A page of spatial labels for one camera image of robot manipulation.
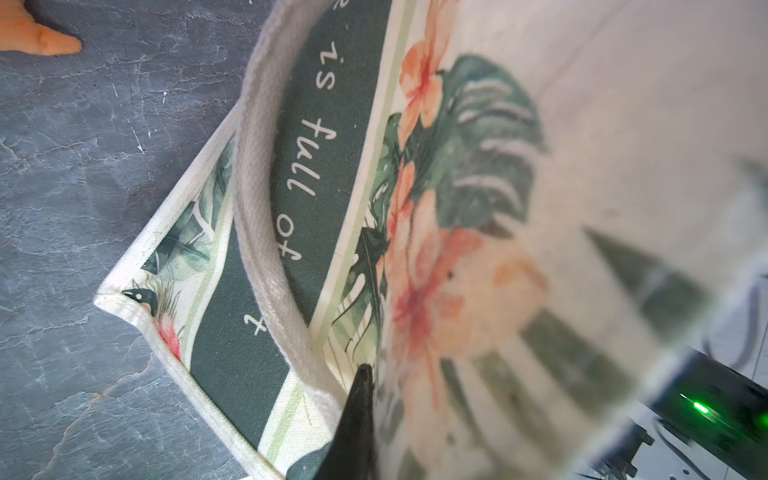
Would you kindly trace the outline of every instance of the black plastic piece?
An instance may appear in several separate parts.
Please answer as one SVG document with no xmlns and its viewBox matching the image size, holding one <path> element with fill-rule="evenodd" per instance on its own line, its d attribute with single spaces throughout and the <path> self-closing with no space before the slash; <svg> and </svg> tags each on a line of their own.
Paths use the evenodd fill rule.
<svg viewBox="0 0 768 480">
<path fill-rule="evenodd" d="M 747 377 L 693 351 L 649 407 L 676 437 L 698 443 L 747 480 L 768 478 L 768 391 Z"/>
<path fill-rule="evenodd" d="M 367 480 L 375 478 L 373 453 L 373 371 L 357 369 L 336 434 L 315 480 Z"/>
<path fill-rule="evenodd" d="M 632 465 L 632 460 L 637 454 L 637 450 L 644 443 L 654 444 L 654 438 L 648 435 L 648 432 L 636 423 L 632 423 L 629 432 L 618 443 L 618 447 L 604 457 L 604 459 L 595 467 L 596 470 L 607 469 L 615 478 L 627 480 L 627 477 L 634 478 L 637 475 L 637 468 Z"/>
</svg>

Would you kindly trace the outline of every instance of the light green stripe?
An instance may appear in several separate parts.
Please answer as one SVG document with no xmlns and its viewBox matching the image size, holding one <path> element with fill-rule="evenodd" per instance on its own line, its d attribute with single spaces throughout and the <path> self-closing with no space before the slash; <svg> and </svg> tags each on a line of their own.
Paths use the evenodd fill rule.
<svg viewBox="0 0 768 480">
<path fill-rule="evenodd" d="M 368 178 L 366 179 L 366 188 L 363 191 L 362 198 L 368 199 L 371 196 L 371 189 L 373 187 L 373 178 L 376 176 L 376 166 L 381 156 L 382 142 L 384 141 L 384 130 L 386 129 L 386 122 L 389 115 L 392 113 L 392 99 L 395 96 L 395 88 L 398 85 L 397 78 L 400 75 L 399 65 L 402 63 L 402 59 L 406 54 L 406 42 L 408 41 L 408 32 L 411 28 L 411 21 L 413 20 L 413 12 L 415 11 L 416 1 L 409 0 L 406 2 L 405 9 L 402 13 L 402 19 L 400 22 L 400 32 L 398 33 L 397 44 L 395 45 L 395 56 L 392 59 L 392 68 L 389 71 L 389 79 L 387 80 L 387 90 L 384 96 L 384 108 L 382 109 L 382 116 L 379 119 L 379 126 L 376 128 L 375 147 L 373 151 L 374 164 L 368 172 Z M 353 226 L 353 231 L 359 232 L 362 229 L 362 222 L 366 215 L 367 201 L 361 203 L 361 208 L 357 212 L 357 218 Z M 349 238 L 349 245 L 355 245 L 357 243 L 357 237 Z M 323 318 L 323 326 L 318 333 L 318 344 L 324 345 L 328 340 L 328 332 L 331 328 L 331 322 L 336 318 L 336 308 L 341 301 L 341 294 L 346 282 L 346 274 L 349 272 L 349 268 L 352 266 L 354 249 L 347 248 L 344 253 L 344 261 L 342 262 L 341 275 L 336 278 L 336 285 L 333 287 L 331 293 L 331 301 L 329 302 L 329 308 L 326 311 L 326 315 Z"/>
<path fill-rule="evenodd" d="M 280 447 L 283 446 L 288 430 L 290 430 L 293 424 L 293 417 L 296 416 L 296 410 L 299 409 L 299 402 L 301 402 L 303 394 L 304 391 L 300 384 L 293 387 L 293 392 L 291 392 L 290 399 L 288 399 L 288 406 L 280 418 L 280 423 L 277 424 L 277 430 L 275 430 L 275 435 L 272 437 L 270 448 L 266 451 L 266 459 L 270 463 L 274 463 L 277 454 L 280 453 Z"/>
</svg>

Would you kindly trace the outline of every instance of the monstera leaf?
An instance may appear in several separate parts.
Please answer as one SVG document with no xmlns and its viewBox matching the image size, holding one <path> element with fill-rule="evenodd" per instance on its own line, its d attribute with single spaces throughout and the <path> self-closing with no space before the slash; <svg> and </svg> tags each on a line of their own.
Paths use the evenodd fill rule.
<svg viewBox="0 0 768 480">
<path fill-rule="evenodd" d="M 369 212 L 376 224 L 376 229 L 381 232 L 386 231 L 387 211 L 397 183 L 397 173 L 402 155 L 397 141 L 397 126 L 400 123 L 400 116 L 400 114 L 394 114 L 389 117 L 386 123 L 379 163 L 371 188 Z"/>
<path fill-rule="evenodd" d="M 370 227 L 360 231 L 356 260 L 344 284 L 344 300 L 339 305 L 339 315 L 333 320 L 336 338 L 356 363 L 368 361 L 368 355 L 376 348 L 382 312 L 376 263 L 385 249 L 382 232 Z"/>
<path fill-rule="evenodd" d="M 411 196 L 436 190 L 443 227 L 494 233 L 497 214 L 525 222 L 534 157 L 546 151 L 533 101 L 507 72 L 474 55 L 442 72 L 442 86 L 434 124 L 418 122 L 404 148 L 416 165 Z"/>
<path fill-rule="evenodd" d="M 210 261 L 224 196 L 232 174 L 230 142 L 219 156 L 216 167 L 206 179 L 203 189 L 184 209 L 157 249 L 142 267 L 168 280 L 180 281 L 203 271 Z"/>
<path fill-rule="evenodd" d="M 400 114 L 392 115 L 384 130 L 366 220 L 355 249 L 356 260 L 344 284 L 339 316 L 333 321 L 336 338 L 355 363 L 368 361 L 369 354 L 378 346 L 382 315 L 380 294 L 384 294 L 385 287 L 379 285 L 376 264 L 387 248 L 386 216 L 397 182 L 400 158 L 399 121 Z"/>
<path fill-rule="evenodd" d="M 496 405 L 520 433 L 535 443 L 551 462 L 563 461 L 558 431 L 502 356 L 492 352 L 474 359 L 473 363 Z"/>
</svg>

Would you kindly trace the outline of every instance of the dark green fabric panel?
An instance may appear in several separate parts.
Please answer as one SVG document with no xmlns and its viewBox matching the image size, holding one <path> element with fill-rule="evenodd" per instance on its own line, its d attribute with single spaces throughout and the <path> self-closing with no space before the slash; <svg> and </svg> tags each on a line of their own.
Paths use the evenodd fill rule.
<svg viewBox="0 0 768 480">
<path fill-rule="evenodd" d="M 547 310 L 542 310 L 522 331 L 522 337 L 560 387 L 588 415 L 603 415 L 634 387 L 632 378 L 613 360 Z"/>
<path fill-rule="evenodd" d="M 329 9 L 311 31 L 286 87 L 271 173 L 273 219 L 282 214 L 293 222 L 289 236 L 276 233 L 276 238 L 280 244 L 287 241 L 286 246 L 301 255 L 300 260 L 292 260 L 293 255 L 285 253 L 283 264 L 307 322 L 323 288 L 355 183 L 390 4 L 391 0 L 355 0 L 343 8 L 339 3 L 335 10 Z M 328 54 L 321 59 L 324 51 Z M 333 88 L 329 90 L 331 73 Z M 328 139 L 323 132 L 315 136 L 302 123 L 316 124 L 318 119 L 322 127 L 336 132 L 335 138 Z M 300 137 L 317 145 L 303 141 L 311 159 L 297 158 Z M 289 190 L 289 180 L 300 182 L 314 195 L 295 184 Z M 288 233 L 289 221 L 281 221 L 283 232 Z"/>
<path fill-rule="evenodd" d="M 286 472 L 286 480 L 312 480 L 315 478 L 317 469 L 328 453 L 328 449 L 331 448 L 331 442 L 323 445 L 322 448 L 315 450 L 314 452 L 307 453 L 302 458 L 296 460 L 293 465 L 288 468 Z"/>
<path fill-rule="evenodd" d="M 706 306 L 706 292 L 662 260 L 608 235 L 586 231 L 661 341 L 678 338 Z"/>
<path fill-rule="evenodd" d="M 243 269 L 234 225 L 221 279 L 200 321 L 190 372 L 235 428 L 256 448 L 283 381 L 286 364 L 260 319 Z"/>
</svg>

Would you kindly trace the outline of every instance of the white rope handle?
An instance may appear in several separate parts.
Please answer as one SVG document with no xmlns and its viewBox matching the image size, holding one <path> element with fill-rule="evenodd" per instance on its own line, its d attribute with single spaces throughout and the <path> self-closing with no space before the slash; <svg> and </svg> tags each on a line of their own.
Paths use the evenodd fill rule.
<svg viewBox="0 0 768 480">
<path fill-rule="evenodd" d="M 277 249 L 270 167 L 283 92 L 310 29 L 330 0 L 278 0 L 250 56 L 237 113 L 234 212 L 240 255 L 280 352 L 331 431 L 346 394 L 314 346 Z"/>
</svg>

